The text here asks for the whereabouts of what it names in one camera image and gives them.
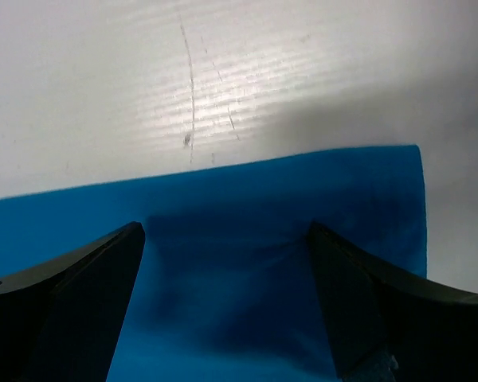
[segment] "folded cloth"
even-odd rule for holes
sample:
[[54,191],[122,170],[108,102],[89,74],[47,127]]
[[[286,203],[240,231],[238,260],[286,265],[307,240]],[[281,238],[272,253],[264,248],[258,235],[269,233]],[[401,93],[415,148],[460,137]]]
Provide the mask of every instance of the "folded cloth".
[[335,380],[304,242],[313,220],[426,274],[419,150],[389,146],[1,200],[0,276],[131,220],[147,242],[110,382]]

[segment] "black object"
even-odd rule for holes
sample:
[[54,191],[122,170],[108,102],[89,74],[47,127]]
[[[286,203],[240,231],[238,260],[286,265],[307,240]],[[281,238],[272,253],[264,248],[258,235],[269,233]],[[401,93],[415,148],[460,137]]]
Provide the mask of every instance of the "black object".
[[320,224],[307,241],[338,377],[478,380],[478,294],[413,275]]
[[0,382],[104,382],[144,243],[130,223],[0,279]]

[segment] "blue cloth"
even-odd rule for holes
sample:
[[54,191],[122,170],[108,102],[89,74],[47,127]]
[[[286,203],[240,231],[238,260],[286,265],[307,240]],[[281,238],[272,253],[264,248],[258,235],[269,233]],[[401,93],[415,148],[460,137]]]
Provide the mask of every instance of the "blue cloth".
[[399,146],[2,200],[0,276],[130,220],[147,242],[110,382],[335,380],[304,244],[312,220],[426,273],[420,154]]

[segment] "white surface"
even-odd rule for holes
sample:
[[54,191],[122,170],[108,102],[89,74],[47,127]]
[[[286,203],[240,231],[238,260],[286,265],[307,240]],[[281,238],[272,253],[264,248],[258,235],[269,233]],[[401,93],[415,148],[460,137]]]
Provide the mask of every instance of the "white surface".
[[0,0],[0,197],[403,142],[478,291],[478,0]]

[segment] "blue fabric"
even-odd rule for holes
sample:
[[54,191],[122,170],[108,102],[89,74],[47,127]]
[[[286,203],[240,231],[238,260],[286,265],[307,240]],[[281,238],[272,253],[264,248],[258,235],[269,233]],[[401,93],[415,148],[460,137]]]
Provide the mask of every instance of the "blue fabric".
[[147,243],[108,381],[335,380],[303,236],[426,273],[415,146],[329,150],[0,201],[0,276],[130,220]]

